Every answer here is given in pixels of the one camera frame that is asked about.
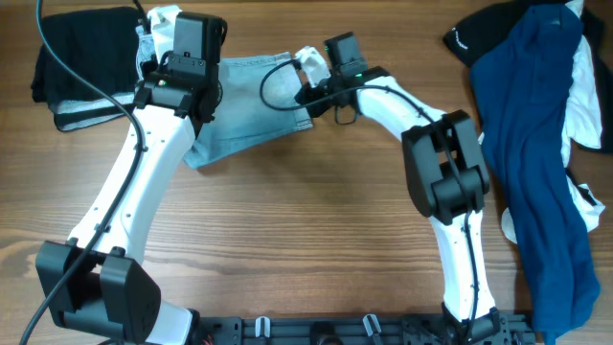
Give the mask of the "light blue denim shorts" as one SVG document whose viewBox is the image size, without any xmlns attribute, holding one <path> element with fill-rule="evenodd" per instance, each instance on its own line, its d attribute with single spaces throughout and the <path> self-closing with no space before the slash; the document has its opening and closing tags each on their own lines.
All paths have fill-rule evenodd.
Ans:
<svg viewBox="0 0 613 345">
<path fill-rule="evenodd" d="M 297 72 L 287 65 L 271 77 L 266 74 L 291 59 L 289 52 L 277 55 L 229 57 L 220 63 L 223 90 L 215 119 L 201 130 L 184 161 L 197 169 L 220 159 L 312 128 L 305 109 L 277 111 L 266 103 L 288 107 L 302 87 Z"/>
</svg>

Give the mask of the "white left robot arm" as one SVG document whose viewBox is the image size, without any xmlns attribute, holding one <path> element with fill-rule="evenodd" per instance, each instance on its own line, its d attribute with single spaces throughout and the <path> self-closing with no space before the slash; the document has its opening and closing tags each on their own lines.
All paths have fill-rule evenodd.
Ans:
<svg viewBox="0 0 613 345">
<path fill-rule="evenodd" d="M 49 313 L 65 329 L 117 343 L 197 344 L 199 316 L 163 300 L 142 262 L 152 219 L 184 154 L 222 98 L 224 19 L 180 12 L 173 43 L 136 86 L 130 128 L 94 204 L 35 268 Z"/>
</svg>

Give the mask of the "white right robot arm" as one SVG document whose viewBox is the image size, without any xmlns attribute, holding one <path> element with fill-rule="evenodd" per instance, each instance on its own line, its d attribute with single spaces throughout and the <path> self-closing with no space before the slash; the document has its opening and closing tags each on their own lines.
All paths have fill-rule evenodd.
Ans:
<svg viewBox="0 0 613 345">
<path fill-rule="evenodd" d="M 350 106 L 400 141 L 409 195 L 440 250 L 444 311 L 461 333 L 476 336 L 495 302 L 481 239 L 489 177 L 474 123 L 462 110 L 446 113 L 421 102 L 388 71 L 370 67 L 353 33 L 326 40 L 325 48 L 295 54 L 306 75 L 297 103 L 313 117 Z"/>
</svg>

